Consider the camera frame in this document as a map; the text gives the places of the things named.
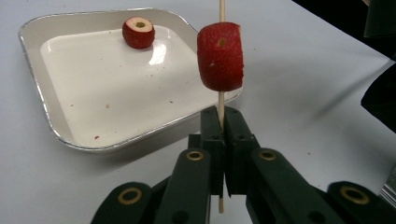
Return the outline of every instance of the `red apple skin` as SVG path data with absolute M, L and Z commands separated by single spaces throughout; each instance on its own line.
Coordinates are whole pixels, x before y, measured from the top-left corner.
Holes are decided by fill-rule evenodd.
M 242 87 L 244 76 L 240 26 L 218 22 L 204 27 L 197 37 L 201 80 L 212 91 Z
M 146 49 L 152 45 L 155 36 L 154 26 L 149 32 L 137 32 L 126 22 L 122 25 L 122 36 L 125 42 L 134 49 Z

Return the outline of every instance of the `white table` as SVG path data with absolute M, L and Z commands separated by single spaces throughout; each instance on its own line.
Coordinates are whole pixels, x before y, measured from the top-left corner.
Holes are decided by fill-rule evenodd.
M 164 8 L 196 30 L 219 19 L 216 1 L 23 0 L 0 3 L 0 223 L 90 223 L 116 186 L 169 176 L 197 120 L 122 151 L 94 155 L 50 133 L 18 39 L 30 19 L 57 13 Z M 242 25 L 239 109 L 262 147 L 282 152 L 313 186 L 348 180 L 378 193 L 396 161 L 396 137 L 360 106 L 392 62 L 290 0 L 227 1 Z M 249 223 L 245 197 L 212 204 L 212 223 Z

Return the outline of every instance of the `apple chunk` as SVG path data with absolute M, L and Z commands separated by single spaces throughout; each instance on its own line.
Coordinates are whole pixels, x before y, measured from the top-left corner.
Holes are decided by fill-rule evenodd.
M 244 62 L 240 26 L 217 22 L 204 27 L 197 37 L 201 80 L 212 91 L 242 87 Z
M 151 21 L 141 17 L 132 17 L 122 25 L 122 36 L 130 47 L 146 49 L 154 41 L 155 30 Z

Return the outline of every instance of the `white tray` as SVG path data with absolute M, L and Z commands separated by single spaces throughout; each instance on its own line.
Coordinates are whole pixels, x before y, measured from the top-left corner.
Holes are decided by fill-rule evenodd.
M 151 48 L 124 42 L 120 28 L 132 16 L 154 24 Z M 50 128 L 90 152 L 129 146 L 217 102 L 199 76 L 196 36 L 178 15 L 153 8 L 50 15 L 20 30 Z

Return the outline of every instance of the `wooden skewer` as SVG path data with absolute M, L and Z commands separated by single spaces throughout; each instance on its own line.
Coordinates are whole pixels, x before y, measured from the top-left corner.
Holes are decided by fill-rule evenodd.
M 219 20 L 225 21 L 225 0 L 219 0 Z M 224 91 L 219 91 L 219 107 L 218 107 L 219 123 L 221 130 L 224 132 Z M 219 196 L 219 213 L 224 213 L 223 196 Z

